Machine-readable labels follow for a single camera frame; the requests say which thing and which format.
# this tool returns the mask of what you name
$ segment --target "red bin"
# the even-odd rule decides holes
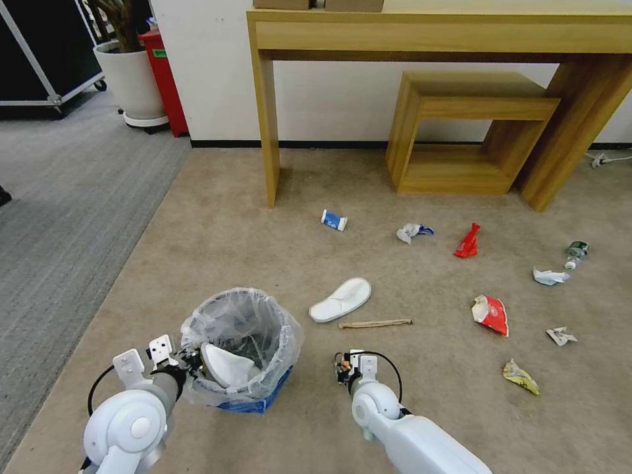
[[[186,126],[180,96],[176,89],[176,83],[173,80],[173,74],[171,74],[171,67],[169,66],[169,60],[167,59],[167,53],[165,52],[165,45],[160,36],[160,31],[150,30],[140,35],[139,38],[145,43],[145,50],[149,56],[149,63],[153,69],[153,75],[156,77],[156,84],[158,84],[160,96],[163,98],[163,105],[165,106],[167,117],[169,118],[169,126],[173,132],[173,136],[179,137],[182,134],[188,133],[189,129]]]

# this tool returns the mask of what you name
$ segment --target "metal frame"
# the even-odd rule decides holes
[[[83,12],[81,11],[81,7],[79,6],[78,2],[79,2],[79,0],[74,0],[74,3],[77,6],[77,9],[79,11],[79,14],[81,15],[81,17],[82,17],[82,19],[84,21],[84,24],[86,25],[86,30],[88,31],[88,34],[90,35],[90,39],[92,40],[92,44],[94,46],[96,46],[97,43],[96,43],[96,41],[94,39],[94,36],[92,35],[92,31],[90,31],[90,28],[88,27],[88,21],[86,20],[86,17],[84,16]],[[101,71],[98,74],[95,74],[94,76],[92,76],[90,79],[85,81],[80,86],[78,86],[78,87],[74,88],[73,90],[71,90],[70,92],[68,92],[68,93],[66,93],[64,95],[58,94],[55,91],[55,88],[53,87],[51,82],[48,80],[48,77],[46,77],[46,73],[44,72],[44,69],[42,69],[42,67],[40,66],[39,61],[37,60],[37,58],[33,54],[33,51],[31,51],[28,43],[26,42],[26,40],[24,39],[24,36],[22,35],[22,32],[18,28],[18,25],[13,20],[13,17],[9,13],[9,10],[7,9],[7,7],[5,6],[5,4],[4,4],[4,2],[2,0],[0,0],[0,16],[2,16],[4,21],[7,23],[7,26],[9,27],[9,30],[11,31],[11,33],[13,34],[13,37],[15,38],[15,40],[18,43],[18,45],[20,46],[22,52],[24,53],[24,56],[26,57],[28,62],[31,64],[31,67],[33,68],[33,71],[35,71],[35,73],[37,74],[37,76],[39,78],[39,81],[41,82],[42,86],[44,87],[44,89],[48,93],[48,97],[47,97],[46,100],[14,100],[14,101],[0,100],[0,106],[3,106],[3,105],[4,106],[37,106],[37,105],[41,105],[41,106],[48,106],[48,107],[56,107],[56,108],[59,109],[59,106],[62,105],[64,102],[67,102],[68,100],[72,99],[75,95],[79,94],[82,90],[90,87],[92,84],[94,84],[98,80],[101,80],[101,79],[103,79],[105,77],[103,71]]]

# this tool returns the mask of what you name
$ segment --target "wooden stick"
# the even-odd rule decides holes
[[[359,323],[341,323],[338,325],[340,329],[357,329],[367,327],[383,327],[383,326],[399,326],[404,324],[412,324],[412,319],[386,319],[383,321],[361,321]]]

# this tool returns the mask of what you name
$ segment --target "wooden stool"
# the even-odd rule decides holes
[[[386,151],[396,191],[506,193],[559,102],[516,72],[405,72]],[[423,119],[493,122],[482,145],[415,145]]]

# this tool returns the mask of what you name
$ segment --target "yellow wrapper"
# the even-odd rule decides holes
[[[510,382],[526,388],[535,395],[540,394],[540,387],[538,387],[535,380],[533,380],[526,371],[518,367],[518,364],[513,359],[505,364],[505,368],[502,370],[502,376]]]

